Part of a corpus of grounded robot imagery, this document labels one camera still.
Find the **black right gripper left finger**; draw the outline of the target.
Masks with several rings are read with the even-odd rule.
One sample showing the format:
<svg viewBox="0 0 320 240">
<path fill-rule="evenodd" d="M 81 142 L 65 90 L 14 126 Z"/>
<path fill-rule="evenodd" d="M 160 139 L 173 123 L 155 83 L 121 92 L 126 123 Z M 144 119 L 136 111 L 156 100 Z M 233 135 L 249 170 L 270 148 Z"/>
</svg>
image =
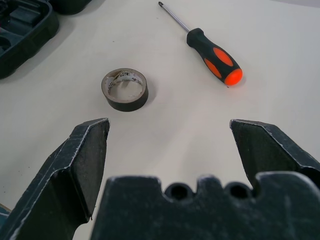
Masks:
<svg viewBox="0 0 320 240">
<path fill-rule="evenodd" d="M 89 222 L 105 168 L 108 118 L 77 125 L 47 158 L 4 225 L 0 240 L 73 240 Z"/>
</svg>

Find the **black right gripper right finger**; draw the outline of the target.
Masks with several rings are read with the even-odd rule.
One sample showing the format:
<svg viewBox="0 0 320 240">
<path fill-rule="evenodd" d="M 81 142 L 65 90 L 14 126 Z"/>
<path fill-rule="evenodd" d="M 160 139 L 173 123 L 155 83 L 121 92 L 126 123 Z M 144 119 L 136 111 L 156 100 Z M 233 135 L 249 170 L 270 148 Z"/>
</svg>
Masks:
<svg viewBox="0 0 320 240">
<path fill-rule="evenodd" d="M 232 119 L 229 123 L 247 179 L 262 172 L 297 172 L 320 189 L 320 162 L 276 125 Z"/>
</svg>

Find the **black orange Phillips screwdriver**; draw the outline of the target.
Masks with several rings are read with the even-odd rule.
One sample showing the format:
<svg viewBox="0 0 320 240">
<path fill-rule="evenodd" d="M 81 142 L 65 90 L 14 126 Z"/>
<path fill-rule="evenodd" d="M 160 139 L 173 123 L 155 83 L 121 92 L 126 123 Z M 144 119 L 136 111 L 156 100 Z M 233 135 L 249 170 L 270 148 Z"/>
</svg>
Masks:
<svg viewBox="0 0 320 240">
<path fill-rule="evenodd" d="M 186 32 L 186 43 L 196 50 L 211 73 L 226 86 L 234 86 L 243 78 L 243 71 L 234 58 L 223 48 L 210 41 L 201 28 L 189 29 L 165 4 L 164 9 Z"/>
</svg>

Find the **black tool case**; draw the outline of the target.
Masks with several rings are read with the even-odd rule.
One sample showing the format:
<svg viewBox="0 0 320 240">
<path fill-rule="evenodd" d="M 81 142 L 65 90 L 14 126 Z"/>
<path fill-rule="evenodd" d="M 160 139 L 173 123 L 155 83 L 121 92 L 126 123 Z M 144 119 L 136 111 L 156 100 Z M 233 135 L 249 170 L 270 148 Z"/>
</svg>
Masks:
<svg viewBox="0 0 320 240">
<path fill-rule="evenodd" d="M 75 15 L 91 1 L 0 0 L 0 80 L 12 75 L 57 34 L 57 14 Z"/>
</svg>

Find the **black tape roll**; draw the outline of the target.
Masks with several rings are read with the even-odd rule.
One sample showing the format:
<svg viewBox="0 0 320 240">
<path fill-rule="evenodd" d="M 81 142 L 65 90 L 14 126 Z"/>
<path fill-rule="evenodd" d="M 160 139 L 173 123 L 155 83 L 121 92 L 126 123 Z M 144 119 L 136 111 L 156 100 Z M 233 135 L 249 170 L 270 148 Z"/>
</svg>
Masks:
<svg viewBox="0 0 320 240">
<path fill-rule="evenodd" d="M 101 90 L 108 104 L 121 112 L 132 112 L 145 105 L 149 97 L 145 76 L 131 68 L 119 68 L 107 73 Z"/>
</svg>

